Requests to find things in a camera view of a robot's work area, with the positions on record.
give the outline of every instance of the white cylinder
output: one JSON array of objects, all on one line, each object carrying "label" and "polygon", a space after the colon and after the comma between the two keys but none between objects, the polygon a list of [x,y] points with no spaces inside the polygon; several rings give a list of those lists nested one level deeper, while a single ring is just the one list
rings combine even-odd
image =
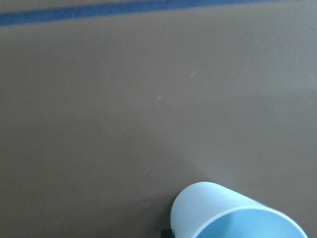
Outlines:
[{"label": "white cylinder", "polygon": [[175,199],[175,238],[307,238],[289,217],[213,182],[198,182]]}]

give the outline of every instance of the white cup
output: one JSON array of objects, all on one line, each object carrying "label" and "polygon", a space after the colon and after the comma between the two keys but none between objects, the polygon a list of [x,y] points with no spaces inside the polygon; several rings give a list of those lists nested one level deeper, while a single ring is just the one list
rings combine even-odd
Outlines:
[{"label": "white cup", "polygon": [[289,217],[213,182],[198,182],[175,199],[175,238],[307,238]]}]

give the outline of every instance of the scratch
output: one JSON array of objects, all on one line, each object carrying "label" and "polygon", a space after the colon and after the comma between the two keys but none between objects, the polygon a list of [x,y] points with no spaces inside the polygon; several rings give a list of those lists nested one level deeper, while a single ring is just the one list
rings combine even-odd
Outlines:
[{"label": "scratch", "polygon": [[163,97],[163,95],[160,95],[158,98],[155,99],[155,101],[158,101],[159,99],[161,99]]},{"label": "scratch", "polygon": [[148,171],[150,171],[150,169],[144,170],[142,174],[146,174]]},{"label": "scratch", "polygon": [[189,76],[189,78],[193,77],[193,76],[195,75],[195,73],[196,73],[196,71],[193,72],[193,73]]}]

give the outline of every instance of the blue stripe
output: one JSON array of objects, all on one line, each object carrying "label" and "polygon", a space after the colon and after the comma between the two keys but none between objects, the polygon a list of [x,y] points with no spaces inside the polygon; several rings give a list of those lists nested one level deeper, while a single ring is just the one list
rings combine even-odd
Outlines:
[{"label": "blue stripe", "polygon": [[266,0],[153,0],[48,8],[41,10],[0,13],[0,26],[258,1]]}]

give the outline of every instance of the table surface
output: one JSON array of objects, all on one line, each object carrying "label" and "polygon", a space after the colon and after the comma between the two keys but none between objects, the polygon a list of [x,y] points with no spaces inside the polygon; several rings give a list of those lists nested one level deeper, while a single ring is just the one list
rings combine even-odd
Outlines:
[{"label": "table surface", "polygon": [[315,1],[1,27],[0,237],[158,238],[205,180],[317,237],[316,38]]}]

